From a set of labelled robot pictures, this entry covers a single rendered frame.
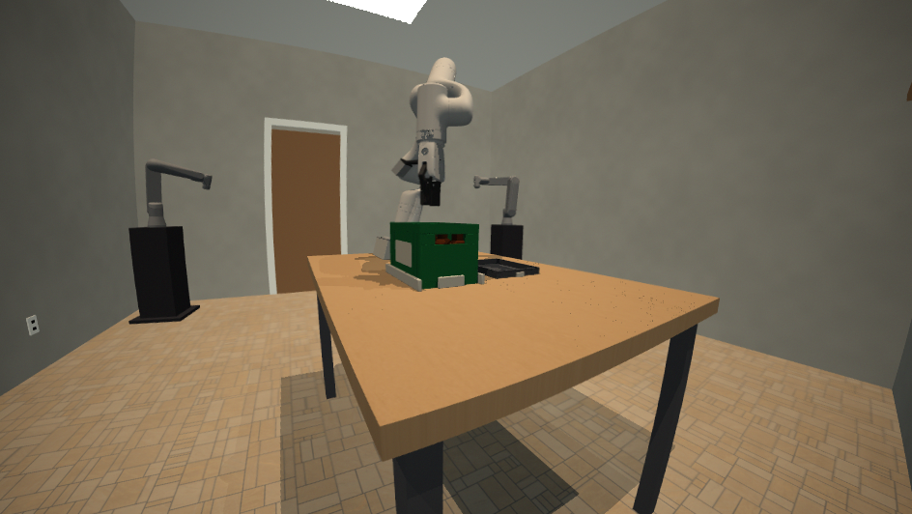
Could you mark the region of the green crate with dividers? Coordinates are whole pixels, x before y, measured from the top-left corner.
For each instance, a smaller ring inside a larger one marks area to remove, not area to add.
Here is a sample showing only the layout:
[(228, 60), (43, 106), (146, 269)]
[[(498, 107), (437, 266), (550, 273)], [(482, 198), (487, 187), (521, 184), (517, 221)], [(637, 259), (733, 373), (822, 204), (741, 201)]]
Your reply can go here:
[[(421, 223), (421, 224), (417, 224)], [(465, 243), (435, 244), (435, 235), (463, 234)], [(477, 283), (479, 224), (390, 222), (390, 265), (422, 280), (422, 289), (438, 288), (438, 277), (464, 275)]]

